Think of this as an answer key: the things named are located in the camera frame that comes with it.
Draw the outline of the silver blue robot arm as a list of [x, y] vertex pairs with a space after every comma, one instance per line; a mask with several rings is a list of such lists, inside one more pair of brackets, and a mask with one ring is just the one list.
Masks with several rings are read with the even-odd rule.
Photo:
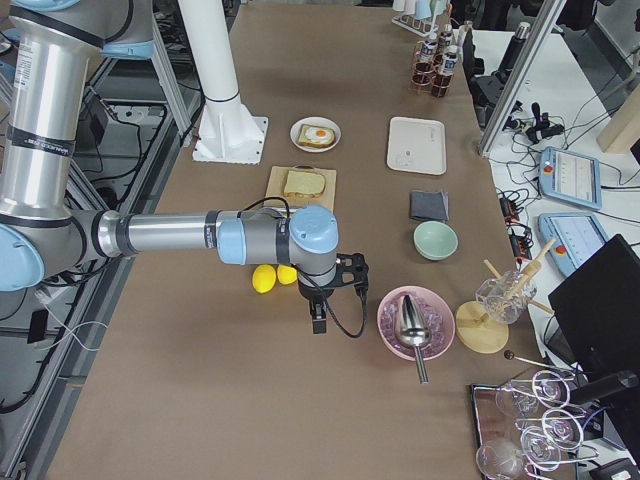
[[147, 250], [214, 249], [227, 264], [294, 268], [315, 333], [329, 296], [368, 291], [361, 254], [341, 254], [333, 213], [320, 205], [278, 212], [124, 214], [65, 206], [88, 63], [94, 55], [146, 60], [156, 50], [148, 1], [15, 1], [20, 34], [1, 169], [1, 288], [26, 289], [74, 266]]

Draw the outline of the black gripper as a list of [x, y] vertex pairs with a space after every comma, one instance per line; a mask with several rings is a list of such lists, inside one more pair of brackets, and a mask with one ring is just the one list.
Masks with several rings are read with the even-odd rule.
[[314, 334], [327, 332], [325, 310], [329, 309], [329, 297], [336, 289], [353, 287], [360, 301], [366, 303], [369, 266], [361, 253], [338, 253], [333, 264], [320, 273], [305, 271], [300, 267], [297, 267], [297, 272], [298, 290], [309, 302]]

